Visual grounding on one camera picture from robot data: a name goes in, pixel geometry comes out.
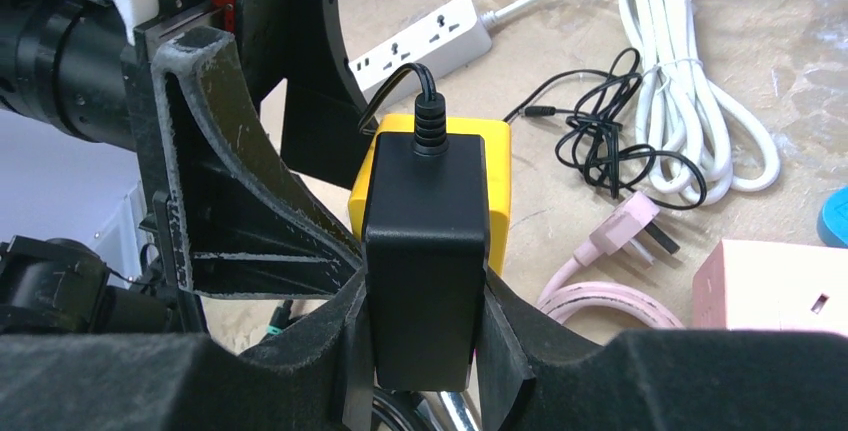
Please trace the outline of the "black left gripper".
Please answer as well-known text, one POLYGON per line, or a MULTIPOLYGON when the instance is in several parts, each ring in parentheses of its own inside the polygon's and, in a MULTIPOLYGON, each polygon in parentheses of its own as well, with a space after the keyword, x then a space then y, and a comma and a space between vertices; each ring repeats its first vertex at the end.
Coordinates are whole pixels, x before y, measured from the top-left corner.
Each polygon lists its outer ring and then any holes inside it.
MULTIPOLYGON (((162 150, 151 73, 162 44, 200 26, 225 31, 245 75, 238 0, 158 5, 130 45, 112 0, 1 0, 2 106, 83 141, 162 150)), ((258 115, 260 101, 248 94, 258 115)))

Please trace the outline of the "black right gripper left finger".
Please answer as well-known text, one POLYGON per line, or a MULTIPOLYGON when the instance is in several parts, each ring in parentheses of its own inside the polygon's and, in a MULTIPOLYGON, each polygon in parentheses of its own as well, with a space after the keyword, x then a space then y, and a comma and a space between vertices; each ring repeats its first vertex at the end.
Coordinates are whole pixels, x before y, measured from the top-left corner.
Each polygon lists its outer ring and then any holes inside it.
POLYGON ((241 354, 205 334, 6 335, 5 430, 365 430, 366 287, 354 275, 241 354))

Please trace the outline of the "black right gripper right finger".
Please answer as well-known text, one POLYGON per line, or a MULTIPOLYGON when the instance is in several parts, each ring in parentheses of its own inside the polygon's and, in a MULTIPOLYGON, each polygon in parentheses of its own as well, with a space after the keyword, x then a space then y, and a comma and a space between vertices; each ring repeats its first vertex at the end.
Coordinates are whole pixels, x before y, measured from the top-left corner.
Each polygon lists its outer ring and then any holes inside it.
POLYGON ((487 430, 843 430, 847 340, 830 333, 629 330, 598 345, 484 290, 487 430))

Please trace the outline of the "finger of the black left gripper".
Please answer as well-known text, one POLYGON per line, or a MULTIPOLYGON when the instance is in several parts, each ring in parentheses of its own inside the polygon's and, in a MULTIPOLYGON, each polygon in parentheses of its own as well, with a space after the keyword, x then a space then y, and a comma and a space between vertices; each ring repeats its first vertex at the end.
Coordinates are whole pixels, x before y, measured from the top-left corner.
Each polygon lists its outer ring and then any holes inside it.
POLYGON ((151 73, 178 286, 220 299, 336 293, 361 269, 359 247, 266 136, 234 37, 181 33, 151 73))
POLYGON ((370 140, 338 0, 238 0, 239 55, 256 102, 286 84, 280 154, 292 170, 349 189, 370 140))

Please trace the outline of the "white power strip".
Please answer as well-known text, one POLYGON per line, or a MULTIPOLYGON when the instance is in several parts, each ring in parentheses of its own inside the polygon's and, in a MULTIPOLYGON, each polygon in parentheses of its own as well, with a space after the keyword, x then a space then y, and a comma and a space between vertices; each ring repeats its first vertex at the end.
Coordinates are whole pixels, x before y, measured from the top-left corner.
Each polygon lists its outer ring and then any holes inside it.
POLYGON ((363 95, 371 99, 402 64, 421 63, 439 78, 491 47, 490 33, 472 0, 450 0, 354 59, 350 68, 363 95))

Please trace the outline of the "black power adapter brick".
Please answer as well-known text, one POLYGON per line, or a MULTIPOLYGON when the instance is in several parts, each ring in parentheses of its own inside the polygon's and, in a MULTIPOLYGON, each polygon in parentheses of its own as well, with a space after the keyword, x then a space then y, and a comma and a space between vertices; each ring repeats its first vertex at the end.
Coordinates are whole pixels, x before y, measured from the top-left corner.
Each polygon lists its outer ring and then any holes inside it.
POLYGON ((378 384, 465 390, 489 251, 484 142, 448 132, 441 94, 416 98, 412 131, 378 135, 363 244, 378 384))

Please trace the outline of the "pink cube power socket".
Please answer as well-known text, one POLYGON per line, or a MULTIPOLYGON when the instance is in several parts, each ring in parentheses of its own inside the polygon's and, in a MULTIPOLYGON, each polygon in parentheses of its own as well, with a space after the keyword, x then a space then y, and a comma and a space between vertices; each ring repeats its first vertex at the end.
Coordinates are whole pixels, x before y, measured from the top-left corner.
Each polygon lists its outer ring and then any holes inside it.
POLYGON ((692 280, 692 326, 847 334, 847 251, 723 239, 692 280))

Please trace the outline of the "yellow cube power socket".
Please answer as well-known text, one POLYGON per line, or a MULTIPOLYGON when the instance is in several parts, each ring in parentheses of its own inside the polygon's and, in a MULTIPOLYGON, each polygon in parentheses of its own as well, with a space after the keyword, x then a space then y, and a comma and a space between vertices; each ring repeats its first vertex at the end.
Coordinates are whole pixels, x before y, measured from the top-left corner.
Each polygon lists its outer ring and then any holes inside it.
MULTIPOLYGON (((449 117, 450 134, 479 135, 484 142, 490 221, 489 267, 501 275, 504 268, 512 203, 511 130, 503 121, 449 117)), ((362 238, 364 213, 376 139, 372 138, 347 203, 351 230, 362 238)))

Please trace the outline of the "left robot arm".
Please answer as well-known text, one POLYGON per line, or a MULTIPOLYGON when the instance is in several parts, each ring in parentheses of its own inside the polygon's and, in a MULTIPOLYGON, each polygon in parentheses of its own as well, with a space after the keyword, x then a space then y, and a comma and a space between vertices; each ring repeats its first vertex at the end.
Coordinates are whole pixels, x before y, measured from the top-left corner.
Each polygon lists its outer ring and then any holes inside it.
POLYGON ((90 246, 1 247, 5 333, 202 332, 202 297, 331 296, 362 266, 304 176, 350 188, 376 124, 338 0, 1 0, 1 103, 133 151, 158 256, 126 289, 90 246))

